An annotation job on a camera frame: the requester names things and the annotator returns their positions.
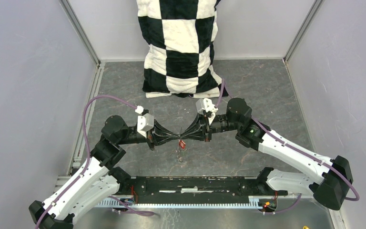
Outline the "large metal keyring plate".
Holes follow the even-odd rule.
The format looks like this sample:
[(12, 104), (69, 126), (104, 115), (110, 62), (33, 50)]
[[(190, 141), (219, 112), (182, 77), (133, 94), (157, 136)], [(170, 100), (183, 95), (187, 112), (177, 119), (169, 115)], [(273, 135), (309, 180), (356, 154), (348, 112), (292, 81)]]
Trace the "large metal keyring plate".
[[(183, 129), (181, 128), (180, 132), (179, 132), (179, 141), (181, 140), (180, 139), (180, 136), (182, 135), (183, 133)], [(179, 163), (182, 163), (183, 162), (183, 156), (182, 156), (182, 152), (184, 151), (184, 149), (180, 149), (179, 148), (179, 144), (178, 144), (178, 148), (177, 148), (177, 153), (178, 153), (178, 156), (177, 156), (177, 159), (178, 159), (178, 162)]]

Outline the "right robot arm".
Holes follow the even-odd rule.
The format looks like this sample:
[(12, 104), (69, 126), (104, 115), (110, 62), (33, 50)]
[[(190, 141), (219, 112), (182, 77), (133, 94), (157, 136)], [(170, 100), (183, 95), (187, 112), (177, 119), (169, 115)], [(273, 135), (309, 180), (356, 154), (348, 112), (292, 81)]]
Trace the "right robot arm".
[(356, 190), (346, 158), (323, 156), (282, 137), (253, 118), (251, 107), (242, 98), (230, 99), (225, 114), (217, 115), (217, 108), (210, 99), (198, 100), (196, 109), (197, 117), (180, 139), (208, 142), (212, 134), (236, 131), (235, 138), (244, 147), (273, 156), (299, 171), (265, 168), (256, 182), (259, 193), (268, 195), (274, 190), (312, 196), (331, 210), (340, 210), (345, 200), (352, 200), (347, 194)]

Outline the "red tag key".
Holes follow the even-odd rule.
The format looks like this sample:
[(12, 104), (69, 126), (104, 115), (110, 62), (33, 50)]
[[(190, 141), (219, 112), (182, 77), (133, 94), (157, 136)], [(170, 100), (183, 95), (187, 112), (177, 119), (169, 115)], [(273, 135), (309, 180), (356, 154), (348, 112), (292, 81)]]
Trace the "red tag key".
[(183, 140), (179, 141), (179, 148), (180, 149), (185, 149), (186, 148), (186, 143)]

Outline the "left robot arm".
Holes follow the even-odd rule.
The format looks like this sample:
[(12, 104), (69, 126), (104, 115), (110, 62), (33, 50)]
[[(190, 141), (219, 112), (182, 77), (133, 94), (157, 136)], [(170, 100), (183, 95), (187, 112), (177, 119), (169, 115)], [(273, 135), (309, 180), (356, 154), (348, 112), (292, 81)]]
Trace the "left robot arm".
[(158, 124), (151, 114), (138, 116), (129, 127), (118, 115), (109, 117), (99, 142), (89, 148), (87, 158), (66, 183), (43, 202), (29, 206), (37, 229), (72, 229), (74, 225), (104, 199), (126, 194), (131, 188), (128, 175), (116, 164), (125, 155), (124, 144), (147, 143), (150, 148), (175, 140), (179, 136)]

